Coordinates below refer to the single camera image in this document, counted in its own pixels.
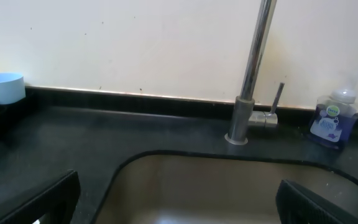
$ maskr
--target blue cup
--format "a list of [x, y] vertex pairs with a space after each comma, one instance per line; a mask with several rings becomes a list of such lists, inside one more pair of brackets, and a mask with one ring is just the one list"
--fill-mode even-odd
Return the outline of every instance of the blue cup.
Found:
[[0, 73], [0, 105], [25, 98], [24, 79], [19, 73]]

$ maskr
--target sink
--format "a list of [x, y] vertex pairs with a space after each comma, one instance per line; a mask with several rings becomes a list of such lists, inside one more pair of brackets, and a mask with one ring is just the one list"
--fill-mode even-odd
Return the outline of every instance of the sink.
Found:
[[317, 167], [155, 155], [118, 173], [96, 224], [280, 223], [275, 196], [282, 179], [358, 218], [358, 186]]

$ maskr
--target hand soap dispenser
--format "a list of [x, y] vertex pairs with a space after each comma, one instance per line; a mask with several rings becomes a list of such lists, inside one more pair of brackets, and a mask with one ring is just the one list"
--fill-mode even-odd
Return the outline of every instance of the hand soap dispenser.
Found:
[[310, 121], [308, 137], [326, 147], [343, 149], [358, 119], [358, 104], [353, 87], [320, 96]]

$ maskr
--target chrome faucet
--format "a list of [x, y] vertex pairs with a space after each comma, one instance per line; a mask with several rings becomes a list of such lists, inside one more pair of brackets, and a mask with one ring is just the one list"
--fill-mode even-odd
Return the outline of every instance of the chrome faucet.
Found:
[[225, 135], [227, 141], [232, 144], [247, 144], [247, 130], [249, 126], [261, 126], [266, 128], [276, 127], [278, 123], [275, 110], [280, 99], [284, 83], [280, 84], [276, 98], [273, 102], [270, 112], [252, 111], [255, 100], [252, 99], [256, 78], [258, 76], [260, 62], [265, 50], [267, 36], [269, 34], [270, 24], [272, 23], [273, 13], [277, 0], [262, 0], [258, 19], [252, 40], [251, 49], [248, 57], [248, 64], [241, 93], [236, 97], [233, 116], [229, 132]]

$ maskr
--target wall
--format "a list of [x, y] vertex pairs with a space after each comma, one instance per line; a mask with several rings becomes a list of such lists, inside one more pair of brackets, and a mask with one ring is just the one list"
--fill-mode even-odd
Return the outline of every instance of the wall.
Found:
[[[0, 72], [33, 86], [233, 102], [259, 5], [0, 0]], [[349, 74], [358, 77], [358, 0], [278, 0], [256, 102], [271, 104], [285, 82], [280, 105], [314, 108]]]

